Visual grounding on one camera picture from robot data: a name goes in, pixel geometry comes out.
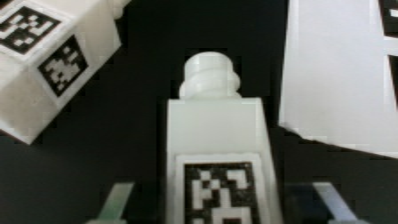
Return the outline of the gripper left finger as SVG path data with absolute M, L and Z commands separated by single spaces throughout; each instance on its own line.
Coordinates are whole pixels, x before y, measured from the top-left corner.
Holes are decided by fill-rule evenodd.
M 122 219 L 122 212 L 133 186 L 133 182 L 113 184 L 97 217 L 87 221 L 87 224 L 127 224 Z

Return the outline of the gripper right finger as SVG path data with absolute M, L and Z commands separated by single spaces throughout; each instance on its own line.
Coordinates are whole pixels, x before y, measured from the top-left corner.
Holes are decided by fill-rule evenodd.
M 326 224 L 371 224 L 357 218 L 332 183 L 314 182 L 312 187 L 332 214 L 332 219 L 326 221 Z

